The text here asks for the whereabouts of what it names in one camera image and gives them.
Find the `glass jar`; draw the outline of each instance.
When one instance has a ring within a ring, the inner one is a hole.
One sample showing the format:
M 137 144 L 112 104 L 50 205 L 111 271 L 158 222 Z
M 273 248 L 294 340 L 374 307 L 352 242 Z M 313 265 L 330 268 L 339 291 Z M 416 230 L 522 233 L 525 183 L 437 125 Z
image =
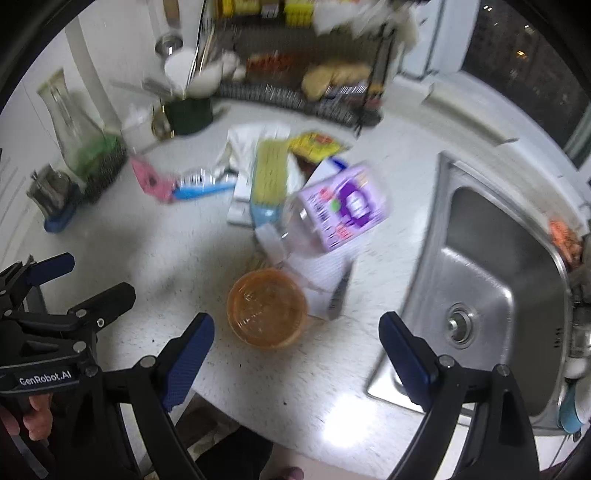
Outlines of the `glass jar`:
M 72 99 L 64 70 L 37 90 L 45 102 L 68 168 L 86 184 L 85 198 L 95 202 L 114 181 L 127 159 L 119 135 L 104 133 Z

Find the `white bowl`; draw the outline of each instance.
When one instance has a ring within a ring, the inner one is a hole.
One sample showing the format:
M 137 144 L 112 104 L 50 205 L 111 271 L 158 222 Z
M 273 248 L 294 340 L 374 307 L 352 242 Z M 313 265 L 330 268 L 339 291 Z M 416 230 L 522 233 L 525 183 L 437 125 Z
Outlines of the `white bowl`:
M 177 92 L 184 92 L 187 86 L 194 57 L 195 50 L 193 48 L 181 48 L 168 57 L 164 63 L 164 73 Z
M 234 70 L 234 73 L 232 74 L 232 81 L 233 82 L 243 82 L 245 78 L 246 78 L 246 67 L 244 65 L 239 65 L 238 67 L 236 67 L 236 70 Z
M 223 72 L 222 77 L 228 80 L 234 74 L 234 70 L 238 67 L 240 58 L 232 51 L 225 51 L 222 53 Z
M 207 65 L 201 73 L 196 73 L 187 87 L 187 97 L 211 97 L 222 82 L 222 70 L 223 64 L 218 60 Z

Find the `orange plastic bowl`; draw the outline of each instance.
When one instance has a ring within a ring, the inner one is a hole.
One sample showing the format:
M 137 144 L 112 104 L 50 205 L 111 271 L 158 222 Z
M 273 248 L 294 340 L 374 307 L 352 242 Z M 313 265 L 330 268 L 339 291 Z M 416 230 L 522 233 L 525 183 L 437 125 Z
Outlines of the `orange plastic bowl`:
M 238 337 L 261 349 L 294 343 L 306 325 L 306 298 L 295 282 L 275 268 L 238 280 L 228 295 L 228 322 Z

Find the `orange item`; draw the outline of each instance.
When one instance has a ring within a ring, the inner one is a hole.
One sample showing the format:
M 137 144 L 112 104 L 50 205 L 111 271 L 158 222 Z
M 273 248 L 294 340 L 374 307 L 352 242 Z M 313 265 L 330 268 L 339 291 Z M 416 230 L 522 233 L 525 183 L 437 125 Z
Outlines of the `orange item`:
M 308 316 L 300 288 L 275 268 L 256 270 L 238 280 L 228 296 L 227 311 L 234 333 L 261 349 L 294 343 Z
M 571 267 L 578 267 L 581 263 L 583 247 L 579 237 L 562 220 L 550 221 L 552 243 L 560 250 L 561 255 Z

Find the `stainless steel sink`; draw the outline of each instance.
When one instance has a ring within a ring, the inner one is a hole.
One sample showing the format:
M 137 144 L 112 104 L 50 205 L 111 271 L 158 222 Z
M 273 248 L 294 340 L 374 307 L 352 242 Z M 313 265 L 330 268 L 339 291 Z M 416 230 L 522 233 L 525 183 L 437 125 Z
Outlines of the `stainless steel sink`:
M 435 353 L 464 367 L 509 365 L 532 425 L 551 433 L 570 336 L 566 270 L 540 227 L 469 171 L 441 154 L 431 222 L 401 316 Z M 368 394 L 421 411 L 385 356 Z M 469 406 L 463 414 L 460 422 L 469 422 Z

